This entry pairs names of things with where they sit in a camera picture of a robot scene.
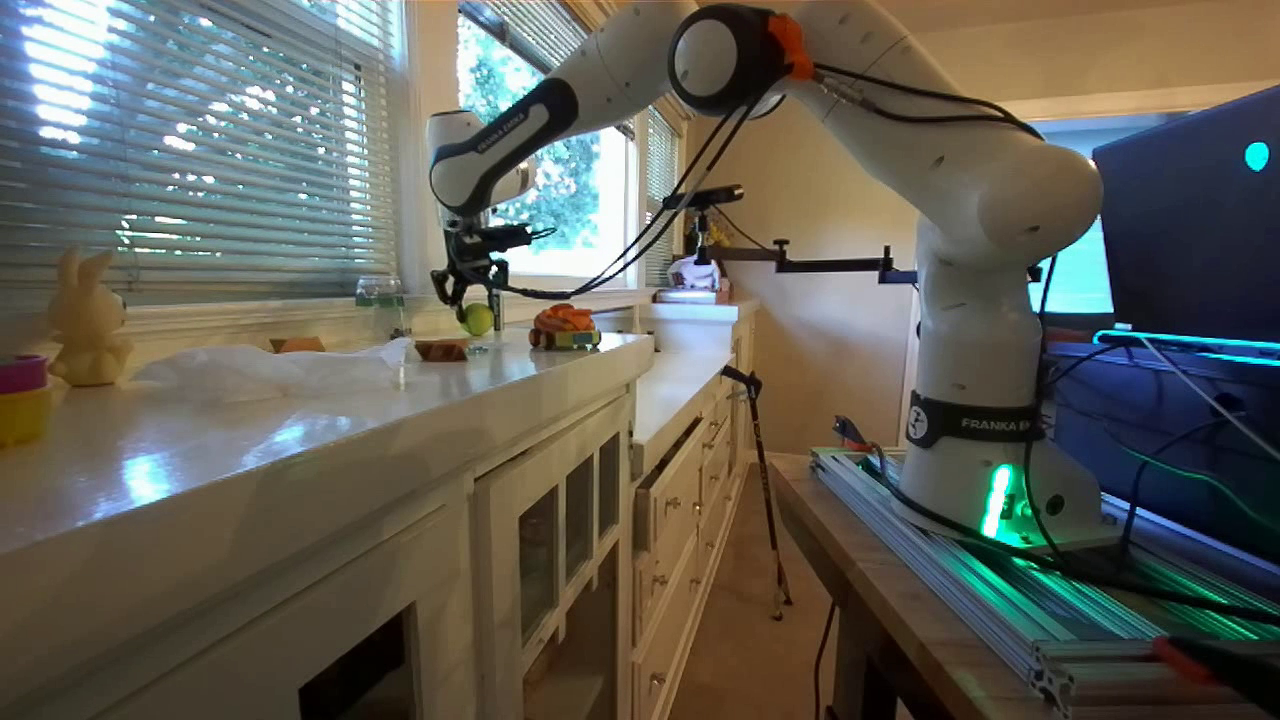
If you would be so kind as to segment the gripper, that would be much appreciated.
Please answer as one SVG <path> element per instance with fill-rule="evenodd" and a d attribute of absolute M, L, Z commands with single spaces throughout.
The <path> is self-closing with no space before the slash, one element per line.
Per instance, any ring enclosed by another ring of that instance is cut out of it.
<path fill-rule="evenodd" d="M 504 329 L 502 293 L 507 287 L 507 265 L 500 256 L 509 245 L 498 234 L 480 232 L 445 233 L 447 264 L 431 270 L 431 287 L 442 304 L 453 310 L 463 309 L 468 279 L 486 279 L 486 305 L 493 315 L 492 331 Z"/>

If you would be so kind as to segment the clear glass with green band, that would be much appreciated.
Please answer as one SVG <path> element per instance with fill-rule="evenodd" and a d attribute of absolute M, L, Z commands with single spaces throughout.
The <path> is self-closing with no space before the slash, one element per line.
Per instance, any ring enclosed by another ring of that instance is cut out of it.
<path fill-rule="evenodd" d="M 406 337 L 411 329 L 406 319 L 406 295 L 396 274 L 361 275 L 355 287 L 355 305 L 370 324 L 376 343 Z"/>

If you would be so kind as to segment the orange toy car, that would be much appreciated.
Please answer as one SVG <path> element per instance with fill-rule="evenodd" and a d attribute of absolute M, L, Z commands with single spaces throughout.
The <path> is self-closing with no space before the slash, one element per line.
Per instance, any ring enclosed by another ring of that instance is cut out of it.
<path fill-rule="evenodd" d="M 602 333 L 593 310 L 556 304 L 535 315 L 527 341 L 532 348 L 544 351 L 594 350 L 602 342 Z"/>

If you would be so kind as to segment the window with raised blind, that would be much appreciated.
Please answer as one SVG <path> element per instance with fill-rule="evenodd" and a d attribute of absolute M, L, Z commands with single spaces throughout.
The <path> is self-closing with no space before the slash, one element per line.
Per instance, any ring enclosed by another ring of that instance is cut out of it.
<path fill-rule="evenodd" d="M 586 38 L 561 0 L 460 0 L 460 106 L 484 123 L 532 90 Z M 517 281 L 573 288 L 603 272 L 634 237 L 634 132 L 605 128 L 534 156 L 532 187 L 494 208 L 497 224 L 541 237 L 506 254 Z"/>

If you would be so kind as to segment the narrow window with blinds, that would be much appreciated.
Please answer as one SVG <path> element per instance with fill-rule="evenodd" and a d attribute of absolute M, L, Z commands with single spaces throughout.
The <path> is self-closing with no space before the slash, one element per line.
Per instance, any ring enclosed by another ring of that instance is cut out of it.
<path fill-rule="evenodd" d="M 681 164 L 681 136 L 669 122 L 655 109 L 646 114 L 646 160 L 645 160 L 645 223 L 653 222 L 653 215 L 660 211 L 663 201 L 673 192 L 676 181 L 684 170 Z M 660 288 L 669 286 L 668 269 L 675 255 L 675 234 L 678 222 L 669 211 L 654 224 L 649 240 L 654 245 L 644 256 L 645 286 Z"/>

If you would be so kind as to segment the crumpled clear plastic bag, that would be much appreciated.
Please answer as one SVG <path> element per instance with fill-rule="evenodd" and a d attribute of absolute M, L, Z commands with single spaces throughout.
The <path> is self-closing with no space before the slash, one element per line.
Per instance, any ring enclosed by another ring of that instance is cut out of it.
<path fill-rule="evenodd" d="M 191 348 L 142 366 L 131 380 L 197 404 L 351 395 L 401 384 L 410 345 L 398 338 L 352 354 L 270 354 L 248 345 Z"/>

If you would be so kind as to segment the white glass cabinet door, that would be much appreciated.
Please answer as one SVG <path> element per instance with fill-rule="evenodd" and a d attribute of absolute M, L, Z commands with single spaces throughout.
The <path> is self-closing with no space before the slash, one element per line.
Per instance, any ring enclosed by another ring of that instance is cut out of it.
<path fill-rule="evenodd" d="M 477 720 L 630 715 L 632 424 L 622 395 L 477 479 Z"/>

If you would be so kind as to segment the white drawer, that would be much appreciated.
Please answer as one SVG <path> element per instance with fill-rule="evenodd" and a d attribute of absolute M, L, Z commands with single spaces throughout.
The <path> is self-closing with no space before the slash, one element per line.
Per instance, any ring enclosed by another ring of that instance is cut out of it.
<path fill-rule="evenodd" d="M 634 548 L 673 562 L 694 525 L 705 421 L 696 419 L 635 491 Z"/>

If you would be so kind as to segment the window with white blinds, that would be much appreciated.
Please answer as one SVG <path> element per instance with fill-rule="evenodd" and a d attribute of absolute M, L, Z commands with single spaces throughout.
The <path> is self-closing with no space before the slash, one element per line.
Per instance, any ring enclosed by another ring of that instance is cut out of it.
<path fill-rule="evenodd" d="M 69 249 L 132 301 L 398 268 L 397 0 L 0 0 L 0 302 Z"/>

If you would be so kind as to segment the yellow rabbit figure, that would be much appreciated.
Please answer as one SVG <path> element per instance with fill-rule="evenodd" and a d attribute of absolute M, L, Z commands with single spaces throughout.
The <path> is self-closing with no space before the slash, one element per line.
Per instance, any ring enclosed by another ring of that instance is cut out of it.
<path fill-rule="evenodd" d="M 120 334 L 125 301 L 102 282 L 113 259 L 111 250 L 82 258 L 77 247 L 70 247 L 58 261 L 58 286 L 47 305 L 47 320 L 60 348 L 49 373 L 70 387 L 114 384 L 133 348 Z"/>

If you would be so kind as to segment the yellow plastic cup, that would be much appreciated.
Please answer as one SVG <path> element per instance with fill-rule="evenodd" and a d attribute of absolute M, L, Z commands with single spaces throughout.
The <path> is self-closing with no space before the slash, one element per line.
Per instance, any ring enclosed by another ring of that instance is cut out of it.
<path fill-rule="evenodd" d="M 49 386 L 0 393 L 0 448 L 27 445 L 42 438 L 52 411 Z"/>

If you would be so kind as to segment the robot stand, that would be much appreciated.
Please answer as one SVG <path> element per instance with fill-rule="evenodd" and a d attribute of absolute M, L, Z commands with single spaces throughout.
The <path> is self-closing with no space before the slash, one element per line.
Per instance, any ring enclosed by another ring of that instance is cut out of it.
<path fill-rule="evenodd" d="M 772 454 L 774 502 L 841 612 L 838 720 L 1275 720 L 1178 675 L 1184 635 L 1280 664 L 1280 626 L 1070 582 L 902 523 L 850 454 Z"/>

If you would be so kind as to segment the monitor with cyan screen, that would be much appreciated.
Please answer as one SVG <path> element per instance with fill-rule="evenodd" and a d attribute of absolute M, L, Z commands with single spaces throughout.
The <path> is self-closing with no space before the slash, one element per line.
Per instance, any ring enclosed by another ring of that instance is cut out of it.
<path fill-rule="evenodd" d="M 1047 313 L 1111 315 L 1114 313 L 1101 217 L 1073 245 L 1056 254 Z"/>

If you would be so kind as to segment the dark blue box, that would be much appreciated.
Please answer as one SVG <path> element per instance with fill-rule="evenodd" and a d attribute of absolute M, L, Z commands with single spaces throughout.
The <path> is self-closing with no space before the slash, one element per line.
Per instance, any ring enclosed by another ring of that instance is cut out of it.
<path fill-rule="evenodd" d="M 1280 602 L 1280 359 L 1056 345 L 1055 441 L 1098 479 L 1126 547 Z"/>

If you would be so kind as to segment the orange handled clamp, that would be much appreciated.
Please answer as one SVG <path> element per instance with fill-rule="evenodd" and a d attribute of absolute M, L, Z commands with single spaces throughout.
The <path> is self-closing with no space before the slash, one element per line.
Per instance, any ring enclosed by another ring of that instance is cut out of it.
<path fill-rule="evenodd" d="M 1280 720 L 1280 664 L 1184 635 L 1157 637 L 1151 648 L 1178 675 L 1224 685 Z"/>

